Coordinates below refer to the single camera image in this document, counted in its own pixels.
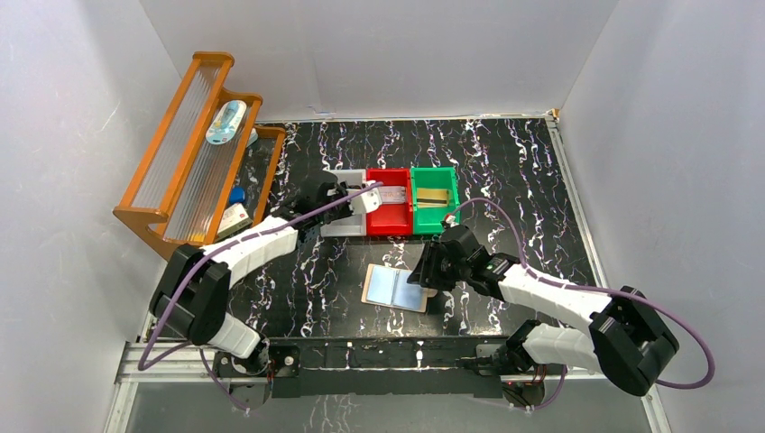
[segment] plastic storage bin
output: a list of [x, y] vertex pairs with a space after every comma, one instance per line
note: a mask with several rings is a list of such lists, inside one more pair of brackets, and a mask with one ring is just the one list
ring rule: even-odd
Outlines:
[[367, 236], [412, 234], [411, 174], [408, 169], [369, 169], [366, 178], [388, 187], [405, 187], [407, 202], [385, 204], [366, 216]]
[[[366, 180], [366, 170], [330, 170], [329, 172], [337, 176], [338, 182], [346, 182], [348, 185], [361, 186]], [[324, 237], [365, 236], [366, 215], [353, 215], [338, 219], [322, 226], [319, 230]]]
[[[448, 204], [445, 207], [418, 207], [417, 188], [445, 189]], [[433, 235], [443, 232], [441, 221], [459, 206], [454, 167], [411, 169], [411, 195], [414, 198], [414, 234]], [[459, 214], [456, 215], [456, 221], [459, 222]]]

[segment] light blue object on shelf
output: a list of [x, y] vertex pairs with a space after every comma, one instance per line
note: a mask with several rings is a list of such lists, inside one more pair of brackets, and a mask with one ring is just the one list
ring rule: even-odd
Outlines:
[[228, 101], [217, 112], [213, 123], [207, 129], [205, 139], [210, 144], [225, 144], [236, 135], [236, 130], [242, 123], [247, 104], [244, 101]]

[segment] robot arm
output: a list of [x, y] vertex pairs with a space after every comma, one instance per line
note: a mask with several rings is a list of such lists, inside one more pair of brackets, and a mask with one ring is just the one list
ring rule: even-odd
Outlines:
[[[438, 240], [426, 242], [408, 279], [437, 290], [452, 290], [458, 281], [482, 295], [535, 309], [571, 326], [529, 320], [505, 347], [475, 366], [483, 363], [522, 373], [539, 364], [573, 365], [603, 373], [623, 391], [642, 396], [679, 349], [654, 309], [628, 299], [566, 290], [570, 281], [531, 272], [508, 254], [489, 254], [466, 226], [447, 227]], [[622, 291], [642, 297], [630, 287]]]
[[[318, 235], [321, 225], [372, 212], [382, 204], [379, 191], [372, 189], [343, 205], [330, 206], [360, 188], [338, 183], [335, 175], [321, 171], [308, 176], [298, 194], [285, 200], [284, 205], [257, 226], [218, 244], [202, 248], [187, 244], [180, 246], [168, 261], [154, 292], [150, 304], [152, 314], [159, 317], [164, 312], [192, 266], [224, 244], [234, 244], [212, 257], [197, 272], [197, 277], [174, 306], [167, 325], [194, 345], [213, 345], [240, 358], [247, 370], [261, 371], [268, 363], [268, 340], [226, 313], [228, 290], [248, 273], [295, 251], [300, 244]], [[327, 210], [310, 218], [301, 218], [322, 207]]]

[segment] clear plastic panel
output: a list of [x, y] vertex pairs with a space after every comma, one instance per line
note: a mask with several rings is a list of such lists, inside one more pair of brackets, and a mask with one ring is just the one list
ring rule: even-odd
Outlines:
[[275, 147], [275, 138], [260, 137], [244, 151], [236, 185], [246, 191], [246, 207], [250, 217], [255, 217], [255, 212], [260, 204], [261, 192], [265, 186], [265, 175], [268, 173]]
[[197, 69], [131, 206], [159, 208], [219, 71], [218, 66]]
[[[427, 383], [428, 379], [403, 376], [398, 380]], [[555, 389], [557, 380], [552, 377], [545, 381], [549, 393]], [[246, 417], [241, 411], [232, 413], [231, 402], [213, 383], [142, 382], [138, 385], [135, 399], [131, 401], [133, 409], [123, 408], [125, 413], [130, 414], [126, 431], [182, 432], [190, 429], [187, 426], [194, 426], [195, 431], [319, 431], [319, 426], [324, 425], [331, 425], [332, 431], [366, 433], [412, 430], [523, 433], [653, 431], [643, 399], [622, 392], [606, 379], [566, 380], [558, 399], [548, 408], [531, 415], [526, 415], [524, 410], [511, 410], [504, 398], [477, 399], [467, 393], [326, 396], [319, 395], [321, 381], [311, 385], [304, 385], [310, 386], [311, 394], [304, 391], [306, 395], [299, 398], [271, 398], [267, 402], [263, 402], [267, 385], [237, 387], [234, 396], [248, 401], [248, 406], [252, 408], [250, 416]], [[427, 421], [423, 414], [428, 414]], [[342, 426], [354, 428], [340, 430]]]
[[244, 121], [249, 114], [248, 107], [239, 130], [230, 142], [221, 145], [202, 142], [189, 178], [180, 193], [178, 205], [165, 231], [166, 239], [204, 241], [207, 230], [210, 228], [210, 221], [215, 214], [218, 199], [221, 194], [229, 192], [223, 191], [223, 187], [228, 170], [234, 162], [236, 146], [244, 130]]

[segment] wooden shelf frame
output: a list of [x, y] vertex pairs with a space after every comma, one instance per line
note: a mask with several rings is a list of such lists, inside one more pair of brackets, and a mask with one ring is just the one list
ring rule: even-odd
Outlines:
[[[166, 260], [181, 244], [203, 245], [215, 242], [217, 228], [226, 210], [228, 192], [234, 186], [253, 128], [259, 137], [276, 140], [269, 168], [263, 178], [258, 207], [253, 216], [255, 224], [263, 219], [286, 133], [281, 128], [255, 126], [258, 111], [263, 104], [260, 95], [236, 93], [224, 87], [226, 77], [233, 66], [234, 58], [225, 52], [201, 51], [194, 54], [189, 69], [160, 121], [133, 179], [114, 208], [114, 215]], [[230, 162], [217, 161], [217, 172], [220, 176], [209, 181], [202, 180], [208, 182], [206, 187], [199, 187], [199, 180], [195, 180], [194, 185], [189, 185], [189, 188], [211, 188], [214, 206], [212, 202], [208, 203], [208, 206], [199, 204], [198, 209], [193, 208], [197, 206], [195, 203], [179, 205], [182, 192], [189, 182], [189, 175], [200, 156], [200, 150], [211, 145], [206, 143], [205, 132], [213, 116], [223, 104], [237, 99], [247, 104], [244, 126], [240, 126], [235, 143], [232, 141], [221, 146], [222, 148], [234, 145], [235, 149], [227, 149], [229, 152], [233, 151], [233, 157], [230, 158]], [[221, 166], [224, 162], [230, 165]], [[181, 238], [167, 235], [176, 212], [194, 213], [194, 217], [197, 220], [202, 219], [204, 224], [200, 225], [196, 221], [197, 226], [193, 229], [185, 227], [185, 231], [196, 232], [194, 235], [184, 235]]]

